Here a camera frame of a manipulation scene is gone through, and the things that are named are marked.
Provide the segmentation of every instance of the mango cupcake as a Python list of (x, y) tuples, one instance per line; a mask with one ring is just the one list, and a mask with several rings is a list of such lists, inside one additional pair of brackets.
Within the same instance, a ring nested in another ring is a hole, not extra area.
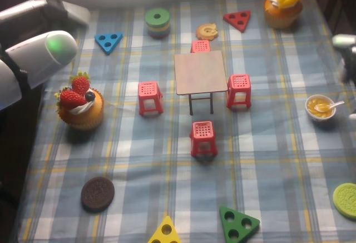
[(56, 93), (58, 115), (69, 126), (78, 130), (96, 128), (103, 120), (104, 99), (100, 92), (90, 87), (89, 75), (78, 72), (71, 77), (71, 88)]
[(265, 0), (265, 20), (273, 29), (289, 28), (303, 10), (300, 0)]

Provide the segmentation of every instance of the triangle block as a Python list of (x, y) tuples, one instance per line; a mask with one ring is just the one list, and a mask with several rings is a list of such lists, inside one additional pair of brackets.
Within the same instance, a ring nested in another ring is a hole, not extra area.
[(260, 225), (260, 220), (226, 207), (220, 207), (220, 217), (226, 243), (245, 242)]
[(148, 243), (181, 243), (169, 216), (163, 219), (160, 227), (157, 228)]
[(250, 20), (251, 12), (250, 11), (241, 11), (235, 13), (225, 14), (223, 19), (228, 24), (234, 26), (241, 33), (245, 32), (246, 26)]
[(122, 39), (122, 33), (97, 34), (95, 42), (101, 47), (105, 54), (110, 55)]

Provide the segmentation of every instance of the blueberry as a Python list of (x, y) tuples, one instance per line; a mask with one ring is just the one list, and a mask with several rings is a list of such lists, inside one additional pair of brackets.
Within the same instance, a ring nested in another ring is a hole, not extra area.
[(95, 99), (95, 94), (91, 91), (85, 93), (85, 100), (90, 102)]

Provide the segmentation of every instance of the yellow triangle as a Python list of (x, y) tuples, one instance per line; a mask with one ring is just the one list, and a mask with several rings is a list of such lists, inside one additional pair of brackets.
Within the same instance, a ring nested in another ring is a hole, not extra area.
[(148, 243), (181, 243), (173, 222), (166, 216)]

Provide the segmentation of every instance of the perforated stool seat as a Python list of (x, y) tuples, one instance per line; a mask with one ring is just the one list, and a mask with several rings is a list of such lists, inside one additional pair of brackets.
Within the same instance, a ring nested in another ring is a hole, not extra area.
[[(158, 87), (157, 82), (142, 82), (139, 83), (139, 105), (140, 105), (140, 115), (145, 112), (158, 111), (158, 113), (163, 113), (162, 106), (163, 95)], [(155, 102), (155, 108), (145, 108), (145, 100), (153, 100)]]
[[(191, 141), (190, 154), (195, 157), (198, 154), (212, 153), (217, 155), (217, 148), (215, 143), (215, 131), (212, 122), (194, 122), (192, 124), (192, 131), (189, 134)], [(202, 150), (200, 145), (207, 142), (210, 146), (207, 150)]]
[(209, 40), (195, 40), (191, 44), (190, 53), (209, 52)]
[[(246, 93), (245, 101), (235, 101), (237, 93)], [(226, 106), (231, 108), (233, 105), (245, 104), (251, 107), (251, 83), (249, 75), (231, 75), (228, 81), (228, 91), (226, 92)]]

